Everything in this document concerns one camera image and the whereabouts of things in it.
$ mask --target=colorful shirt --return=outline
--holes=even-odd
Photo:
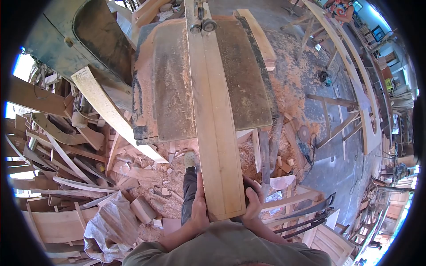
[[[345,4],[345,3],[342,3],[342,0],[335,0],[334,3],[326,10],[327,12],[330,12],[337,16],[344,17],[346,15],[346,11],[348,10],[350,6],[354,6],[352,2]]]

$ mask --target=wooden panel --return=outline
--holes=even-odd
[[[362,109],[360,112],[361,112],[361,123],[363,125],[363,147],[364,147],[364,154],[368,154],[375,147],[377,147],[377,145],[379,145],[379,143],[381,142],[382,136],[380,131],[380,117],[379,117],[377,102],[374,96],[373,88],[370,83],[370,79],[364,67],[364,64],[355,46],[351,42],[349,36],[340,26],[340,24],[335,19],[326,19],[324,16],[326,11],[324,11],[320,7],[309,2],[308,0],[302,0],[302,1],[312,11],[312,13],[315,15],[317,20],[319,20],[321,25],[325,28],[327,33],[330,35],[330,38],[333,40],[333,43],[335,47],[337,48],[337,50],[339,51],[339,54],[341,55],[343,59],[345,67],[348,70],[348,75],[351,79],[352,85],[354,86],[355,94],[358,99],[360,109]],[[345,46],[340,40],[340,37],[337,35],[336,31],[333,29],[329,21],[331,21],[334,24],[334,26],[337,28],[339,33],[342,35],[343,39],[345,40],[346,44],[351,50],[352,56],[355,58],[355,61],[357,62],[358,68],[361,72],[361,75],[363,77],[364,83],[367,88],[368,102],[370,103],[373,114],[374,114],[375,131],[370,122],[370,115],[368,110],[365,110],[366,108],[361,108],[362,103],[364,102],[365,93],[362,89],[361,81],[358,76],[357,70],[355,69],[355,66],[351,60],[351,57],[348,51],[346,50]]]
[[[7,100],[11,103],[65,117],[64,98],[60,95],[42,90],[13,75],[10,76],[9,92]]]
[[[99,208],[81,211],[87,223],[98,212]],[[30,223],[28,212],[22,211],[25,220]],[[45,243],[62,243],[83,239],[84,229],[81,226],[77,211],[69,212],[33,212],[35,225]]]
[[[208,4],[204,4],[208,16]],[[218,220],[245,213],[241,163],[225,73],[214,31],[192,34],[193,1],[185,0],[191,86],[207,207]]]
[[[333,263],[342,266],[354,250],[354,245],[324,224],[317,228],[311,248],[327,252]]]
[[[117,106],[115,106],[111,98],[96,81],[88,66],[73,74],[72,79],[92,107],[118,134],[155,162],[168,163],[166,159],[149,145],[136,145],[131,124],[123,117]]]
[[[275,63],[276,55],[273,51],[271,44],[268,41],[265,33],[260,27],[259,23],[257,23],[256,19],[251,14],[248,9],[237,9],[238,14],[241,17],[244,17],[247,20],[248,25],[250,26],[251,32],[253,33],[254,38],[256,39],[256,43],[259,46],[259,50],[262,54],[262,58],[266,63]]]

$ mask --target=window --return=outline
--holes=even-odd
[[[358,1],[354,1],[353,4],[355,12],[358,12],[361,8],[363,8],[363,6]]]

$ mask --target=foot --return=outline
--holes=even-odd
[[[187,151],[184,157],[185,169],[195,167],[195,153],[194,151]]]

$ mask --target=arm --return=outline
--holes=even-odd
[[[288,244],[288,241],[270,230],[259,218],[263,205],[263,193],[255,181],[244,177],[244,182],[249,185],[245,193],[249,199],[246,213],[241,216],[243,225],[256,236],[277,244]]]
[[[194,239],[198,234],[201,234],[209,224],[210,221],[207,217],[207,206],[204,197],[203,177],[199,172],[197,175],[197,192],[192,203],[191,219],[179,228],[179,230],[164,236],[158,242],[167,252],[170,252],[183,243]]]

